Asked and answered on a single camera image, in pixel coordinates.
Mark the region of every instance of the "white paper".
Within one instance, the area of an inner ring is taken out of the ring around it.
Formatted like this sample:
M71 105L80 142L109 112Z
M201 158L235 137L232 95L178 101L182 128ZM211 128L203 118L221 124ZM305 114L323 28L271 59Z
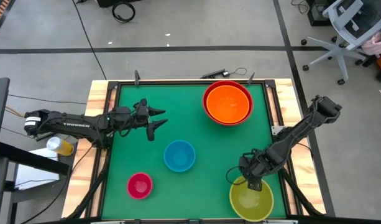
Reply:
M44 149L37 149L30 151L33 154L44 156L44 157L53 157L50 158L52 160L58 161L58 154L56 152L53 152L51 150L48 150L47 148ZM40 182L28 182L26 184L21 184L24 182L27 182L29 180L45 180ZM33 167L25 166L22 164L19 164L17 168L17 177L16 177L16 183L15 184L21 184L17 187L20 190L29 189L32 187L36 187L42 184L47 184L49 182L53 182L54 180L59 180L59 174L55 174L53 172L48 172L44 170L39 170Z

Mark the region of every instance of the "yellow bowl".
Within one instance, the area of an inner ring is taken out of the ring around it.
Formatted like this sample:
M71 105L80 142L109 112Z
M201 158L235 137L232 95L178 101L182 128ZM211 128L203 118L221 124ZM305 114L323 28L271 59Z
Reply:
M234 183L245 180L238 177ZM273 210L273 193L269 185L262 180L262 191L248 189L248 182L241 185L232 185L229 198L233 210L243 219L249 222L259 222L266 219Z

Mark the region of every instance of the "wooden table edge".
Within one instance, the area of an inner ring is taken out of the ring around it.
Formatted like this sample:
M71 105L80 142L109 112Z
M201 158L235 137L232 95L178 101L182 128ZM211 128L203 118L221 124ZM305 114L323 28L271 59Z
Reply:
M247 79L231 79L234 81L247 80ZM286 126L293 126L301 119L301 113L299 109L298 100L295 95L293 83L290 78L258 78L254 80L275 80L276 90L282 111L283 120ZM164 82L164 81L200 81L200 79L158 79L158 80L139 80L142 82ZM106 104L106 95L108 92L109 82L134 82L134 80L93 80L90 88L90 94L86 105L85 115L96 116L103 113L104 106ZM114 105L115 98L111 98L109 103L109 109ZM304 139L303 144L309 145L308 141ZM88 149L90 143L87 140L80 139L78 142L78 150L75 155L75 162L83 155L84 149ZM93 167L93 161L96 155L96 150L92 149L86 156L78 168L73 172L70 178L65 204L63 206L62 217L68 216L74 211L74 208L81 202L83 196L88 191L91 182L91 173ZM320 212L325 212L323 203L323 197L321 195L319 183L316 176L316 170L313 164L313 159L309 150L303 146L295 146L291 157L293 158L293 166L295 170L297 185L305 194L306 198L316 207ZM287 186L288 198L290 199L291 213L295 211L295 203L293 200L292 192ZM93 209L91 216L96 216L99 205L100 187L95 193L93 200Z

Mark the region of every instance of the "yellow cup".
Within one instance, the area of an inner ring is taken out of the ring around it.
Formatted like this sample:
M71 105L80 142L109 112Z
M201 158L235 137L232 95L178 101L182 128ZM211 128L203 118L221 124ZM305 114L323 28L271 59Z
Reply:
M47 142L47 149L63 156L70 156L74 151L74 146L58 137L52 137Z

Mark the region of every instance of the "blue bowl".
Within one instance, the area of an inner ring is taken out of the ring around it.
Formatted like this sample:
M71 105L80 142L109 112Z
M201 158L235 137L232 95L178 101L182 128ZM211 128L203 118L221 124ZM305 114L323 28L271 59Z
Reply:
M184 172L193 166L195 160L194 147L184 140L173 141L165 148L164 162L172 171Z

